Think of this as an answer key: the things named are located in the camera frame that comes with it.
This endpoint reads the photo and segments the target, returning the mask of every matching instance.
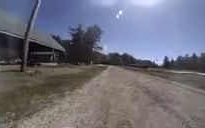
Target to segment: building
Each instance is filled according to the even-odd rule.
[[[21,59],[26,27],[26,23],[0,9],[0,61]],[[42,34],[33,28],[28,60],[37,58],[40,62],[55,62],[56,53],[64,51],[65,49],[50,35]]]

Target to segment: roof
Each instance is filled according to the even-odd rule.
[[[17,38],[24,38],[27,24],[14,17],[13,14],[0,9],[0,33],[4,33]],[[40,33],[33,28],[30,34],[30,41],[45,45],[57,50],[65,51],[50,35]]]

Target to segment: wooden pole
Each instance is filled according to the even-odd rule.
[[[27,29],[25,32],[24,42],[23,42],[23,57],[22,57],[22,64],[21,64],[21,72],[26,72],[28,51],[29,51],[29,37],[30,37],[31,30],[33,29],[33,26],[34,26],[34,22],[35,22],[40,4],[41,4],[41,0],[36,0],[36,3],[32,10],[32,13],[31,13],[28,25],[27,25]]]

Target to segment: dirt road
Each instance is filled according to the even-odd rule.
[[[205,128],[205,92],[109,67],[18,128]]]

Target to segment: blue sky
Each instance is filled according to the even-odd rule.
[[[34,2],[0,0],[0,8],[27,21]],[[102,28],[105,52],[151,60],[205,52],[205,0],[42,0],[39,30],[68,39],[78,24]]]

